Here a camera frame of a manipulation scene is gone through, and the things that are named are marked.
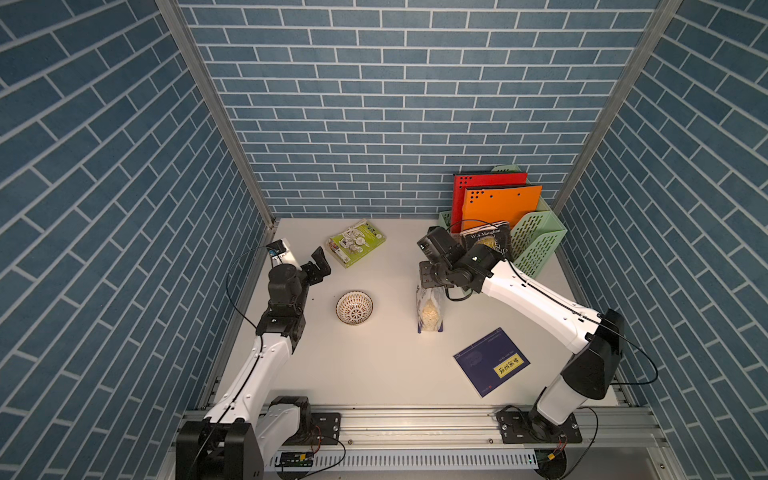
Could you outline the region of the oats bag clear purple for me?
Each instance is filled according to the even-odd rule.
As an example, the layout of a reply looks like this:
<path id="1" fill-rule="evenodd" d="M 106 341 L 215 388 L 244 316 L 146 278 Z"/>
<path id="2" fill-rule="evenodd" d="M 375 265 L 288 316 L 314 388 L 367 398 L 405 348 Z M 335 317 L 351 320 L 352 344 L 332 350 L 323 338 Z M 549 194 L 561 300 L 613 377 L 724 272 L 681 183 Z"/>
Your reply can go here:
<path id="1" fill-rule="evenodd" d="M 443 303 L 445 294 L 441 288 L 416 289 L 417 330 L 419 333 L 443 331 Z"/>

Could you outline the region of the patterned red white bowl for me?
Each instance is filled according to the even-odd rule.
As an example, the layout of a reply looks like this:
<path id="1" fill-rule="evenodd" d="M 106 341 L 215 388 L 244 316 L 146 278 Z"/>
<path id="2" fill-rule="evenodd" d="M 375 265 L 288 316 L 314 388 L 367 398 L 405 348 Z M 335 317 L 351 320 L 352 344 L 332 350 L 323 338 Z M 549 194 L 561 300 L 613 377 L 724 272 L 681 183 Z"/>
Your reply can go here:
<path id="1" fill-rule="evenodd" d="M 367 321 L 373 313 L 372 298 L 362 291 L 349 291 L 337 301 L 337 318 L 347 325 L 358 325 Z"/>

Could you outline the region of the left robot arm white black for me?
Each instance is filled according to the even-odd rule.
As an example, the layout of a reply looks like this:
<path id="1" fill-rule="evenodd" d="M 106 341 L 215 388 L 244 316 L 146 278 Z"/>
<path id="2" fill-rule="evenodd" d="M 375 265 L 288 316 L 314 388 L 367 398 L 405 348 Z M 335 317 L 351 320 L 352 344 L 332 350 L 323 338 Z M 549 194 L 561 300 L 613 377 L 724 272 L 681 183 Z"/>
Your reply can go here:
<path id="1" fill-rule="evenodd" d="M 308 431 L 311 412 L 305 397 L 274 400 L 262 414 L 272 384 L 295 353 L 306 326 L 309 288 L 331 274 L 323 249 L 300 265 L 285 239 L 266 246 L 267 308 L 254 325 L 256 338 L 235 380 L 204 417 L 186 422 L 175 448 L 177 479 L 262 479 L 278 449 Z"/>

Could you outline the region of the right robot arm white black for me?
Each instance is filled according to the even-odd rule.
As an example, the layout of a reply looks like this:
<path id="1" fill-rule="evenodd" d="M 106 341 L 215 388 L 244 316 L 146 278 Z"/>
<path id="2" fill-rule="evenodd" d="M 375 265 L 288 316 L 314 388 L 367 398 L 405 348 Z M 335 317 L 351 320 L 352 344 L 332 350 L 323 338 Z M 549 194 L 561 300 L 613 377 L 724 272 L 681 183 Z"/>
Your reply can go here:
<path id="1" fill-rule="evenodd" d="M 537 398 L 524 422 L 536 440 L 559 432 L 588 400 L 600 400 L 611 387 L 623 346 L 625 320 L 618 312 L 599 313 L 541 285 L 502 253 L 476 243 L 465 249 L 444 229 L 418 241 L 426 260 L 421 285 L 459 287 L 496 299 L 547 330 L 572 356 Z"/>

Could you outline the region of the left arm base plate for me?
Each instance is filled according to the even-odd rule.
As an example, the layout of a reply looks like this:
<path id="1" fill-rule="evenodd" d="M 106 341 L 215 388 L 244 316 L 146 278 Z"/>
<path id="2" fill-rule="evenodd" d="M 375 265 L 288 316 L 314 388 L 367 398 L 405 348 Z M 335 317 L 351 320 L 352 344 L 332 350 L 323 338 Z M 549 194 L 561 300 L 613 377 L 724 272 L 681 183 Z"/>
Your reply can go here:
<path id="1" fill-rule="evenodd" d="M 339 412 L 315 412 L 311 414 L 309 433 L 304 445 L 313 447 L 334 445 L 339 439 L 342 415 Z"/>

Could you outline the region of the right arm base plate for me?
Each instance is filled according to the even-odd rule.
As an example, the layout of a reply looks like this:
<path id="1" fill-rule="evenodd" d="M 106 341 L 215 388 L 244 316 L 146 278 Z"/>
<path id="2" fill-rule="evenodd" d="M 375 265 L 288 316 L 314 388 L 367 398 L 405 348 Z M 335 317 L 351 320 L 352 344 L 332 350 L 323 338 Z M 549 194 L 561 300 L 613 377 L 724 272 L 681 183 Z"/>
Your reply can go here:
<path id="1" fill-rule="evenodd" d="M 581 444 L 583 436 L 574 413 L 559 426 L 532 426 L 529 411 L 503 409 L 495 413 L 504 444 Z"/>

